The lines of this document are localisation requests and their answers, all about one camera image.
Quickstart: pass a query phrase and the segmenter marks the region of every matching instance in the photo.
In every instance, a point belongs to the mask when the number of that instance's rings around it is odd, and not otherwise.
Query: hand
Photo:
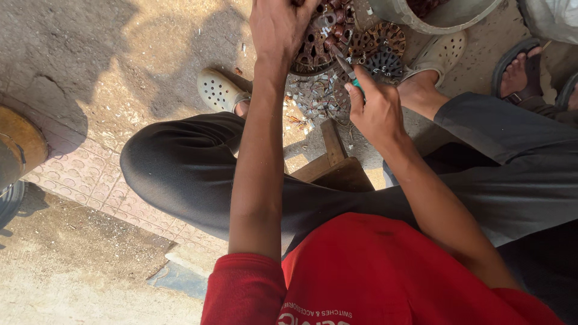
[[[305,0],[297,7],[290,0],[253,0],[249,26],[257,59],[290,64],[301,47],[311,14],[321,0]]]
[[[351,97],[350,118],[353,124],[380,152],[407,140],[397,88],[376,84],[360,65],[354,64],[353,69],[366,99],[364,102],[359,87],[351,83],[345,85]]]

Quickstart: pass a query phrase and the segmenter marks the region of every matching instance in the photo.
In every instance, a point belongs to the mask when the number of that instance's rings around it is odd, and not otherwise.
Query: bare foot
[[[249,104],[251,101],[242,101],[235,105],[235,114],[247,119],[247,113],[249,112]]]
[[[438,77],[437,71],[426,70],[404,80],[397,87],[401,105],[434,120],[440,107],[450,100],[435,88]]]
[[[528,57],[533,57],[541,52],[542,48],[540,46],[534,47],[528,52]],[[500,85],[500,96],[502,98],[526,88],[528,83],[525,71],[526,59],[525,53],[518,54],[502,74],[502,84]]]
[[[574,86],[574,92],[568,99],[568,110],[578,110],[578,83]]]

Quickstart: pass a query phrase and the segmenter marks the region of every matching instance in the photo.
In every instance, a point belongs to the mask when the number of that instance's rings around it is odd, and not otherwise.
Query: wheel
[[[20,205],[26,192],[26,186],[26,182],[18,180],[9,189],[7,187],[0,191],[0,195],[4,193],[4,195],[0,197],[0,229],[6,227],[20,210]]]

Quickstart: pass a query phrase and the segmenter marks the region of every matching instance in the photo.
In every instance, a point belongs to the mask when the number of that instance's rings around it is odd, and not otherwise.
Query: forearm
[[[488,286],[518,288],[472,214],[425,163],[408,136],[378,150],[425,235]]]
[[[259,59],[231,195],[229,252],[280,261],[282,107],[288,65]]]

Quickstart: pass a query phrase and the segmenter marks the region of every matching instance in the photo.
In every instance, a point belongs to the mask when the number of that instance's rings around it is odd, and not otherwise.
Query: tiled pavement
[[[31,119],[49,144],[48,160],[25,175],[24,180],[210,257],[226,254],[226,241],[153,208],[136,195],[124,180],[120,153],[27,105],[6,100],[4,104]]]

